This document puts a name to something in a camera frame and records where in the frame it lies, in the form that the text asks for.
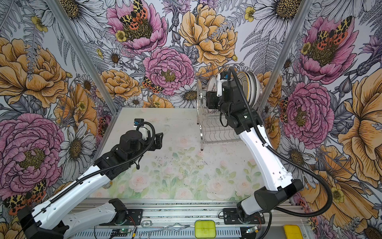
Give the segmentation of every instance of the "dish rack leg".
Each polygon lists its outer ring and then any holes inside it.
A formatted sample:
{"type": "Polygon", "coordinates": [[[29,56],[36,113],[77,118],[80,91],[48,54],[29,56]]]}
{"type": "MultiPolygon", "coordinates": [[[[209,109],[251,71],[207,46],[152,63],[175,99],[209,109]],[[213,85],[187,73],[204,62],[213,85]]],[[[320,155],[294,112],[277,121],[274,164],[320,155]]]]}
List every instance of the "dish rack leg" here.
{"type": "Polygon", "coordinates": [[[199,125],[199,130],[200,130],[200,150],[203,151],[204,145],[203,145],[203,130],[202,130],[202,125],[199,125]]]}

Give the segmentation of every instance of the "pink peony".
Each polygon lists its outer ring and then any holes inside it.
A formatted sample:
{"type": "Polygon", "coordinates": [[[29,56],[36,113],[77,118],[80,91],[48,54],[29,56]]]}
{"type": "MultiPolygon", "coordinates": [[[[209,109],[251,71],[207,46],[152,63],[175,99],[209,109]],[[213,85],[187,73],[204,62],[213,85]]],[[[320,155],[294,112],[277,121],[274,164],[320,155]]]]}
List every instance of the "pink peony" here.
{"type": "Polygon", "coordinates": [[[194,69],[187,55],[168,47],[157,48],[143,60],[146,77],[164,88],[162,93],[173,95],[174,90],[194,80],[194,69]]]}
{"type": "Polygon", "coordinates": [[[54,184],[64,134],[39,114],[22,114],[0,122],[0,196],[2,200],[32,190],[41,180],[54,184]]]}
{"type": "Polygon", "coordinates": [[[137,30],[131,30],[129,26],[124,27],[124,24],[120,21],[121,17],[131,15],[133,11],[131,2],[129,7],[123,4],[122,8],[115,6],[115,8],[108,8],[106,11],[108,24],[111,26],[109,32],[115,34],[117,41],[121,42],[126,52],[131,54],[152,51],[159,46],[163,46],[167,40],[165,17],[160,18],[153,4],[148,6],[144,0],[142,0],[142,3],[147,10],[147,19],[139,24],[137,30]]]}
{"type": "Polygon", "coordinates": [[[321,81],[327,85],[337,79],[346,71],[357,54],[352,54],[353,43],[358,31],[353,32],[354,18],[347,32],[347,37],[339,45],[329,42],[323,50],[317,48],[317,33],[336,29],[341,23],[334,23],[334,19],[328,22],[327,18],[319,17],[308,30],[308,35],[303,39],[301,55],[294,63],[294,68],[302,75],[308,76],[312,81],[321,81]]]}
{"type": "Polygon", "coordinates": [[[318,82],[298,83],[288,98],[286,113],[285,134],[297,137],[308,149],[318,147],[332,130],[334,112],[330,96],[318,82]]]}

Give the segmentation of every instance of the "purple thistle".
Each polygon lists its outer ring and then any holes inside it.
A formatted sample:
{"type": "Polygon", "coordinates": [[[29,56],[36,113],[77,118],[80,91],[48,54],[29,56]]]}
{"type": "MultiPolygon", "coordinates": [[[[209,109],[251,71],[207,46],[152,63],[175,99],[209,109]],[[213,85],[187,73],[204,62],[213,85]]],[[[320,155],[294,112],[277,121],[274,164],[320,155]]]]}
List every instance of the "purple thistle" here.
{"type": "Polygon", "coordinates": [[[208,5],[210,8],[217,7],[217,0],[200,0],[200,3],[203,5],[208,5]]]}
{"type": "Polygon", "coordinates": [[[172,12],[174,15],[180,13],[184,15],[190,10],[190,0],[163,0],[163,12],[167,15],[172,12]]]}

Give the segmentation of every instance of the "yellow object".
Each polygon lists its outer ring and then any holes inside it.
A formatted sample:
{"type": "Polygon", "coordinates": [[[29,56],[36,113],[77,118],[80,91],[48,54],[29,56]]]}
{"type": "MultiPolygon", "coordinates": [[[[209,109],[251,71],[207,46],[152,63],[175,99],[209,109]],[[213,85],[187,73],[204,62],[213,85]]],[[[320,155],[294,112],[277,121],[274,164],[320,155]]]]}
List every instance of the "yellow object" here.
{"type": "Polygon", "coordinates": [[[303,239],[303,234],[297,225],[285,225],[284,230],[287,239],[303,239]]]}
{"type": "Polygon", "coordinates": [[[215,238],[216,227],[214,221],[196,221],[195,222],[196,238],[215,238]]]}

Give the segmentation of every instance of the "floral wallpaper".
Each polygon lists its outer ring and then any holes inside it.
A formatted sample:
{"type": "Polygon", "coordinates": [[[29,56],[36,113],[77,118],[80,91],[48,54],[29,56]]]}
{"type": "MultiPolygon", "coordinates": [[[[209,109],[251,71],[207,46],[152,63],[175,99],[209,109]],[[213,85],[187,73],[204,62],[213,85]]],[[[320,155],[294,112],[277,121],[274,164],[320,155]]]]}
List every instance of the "floral wallpaper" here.
{"type": "Polygon", "coordinates": [[[81,175],[112,116],[47,6],[0,3],[0,237],[13,239],[17,211],[81,175]]]}
{"type": "MultiPolygon", "coordinates": [[[[46,0],[30,2],[61,36],[46,0]]],[[[301,0],[60,2],[118,106],[196,108],[197,79],[207,84],[230,65],[273,68],[301,0]]]]}
{"type": "MultiPolygon", "coordinates": [[[[382,1],[318,0],[313,8],[261,115],[272,146],[332,188],[331,208],[309,218],[315,237],[382,238],[382,1]]],[[[257,76],[265,85],[270,74],[257,76]]],[[[284,165],[304,183],[294,203],[305,212],[323,207],[321,185],[284,165]]]]}

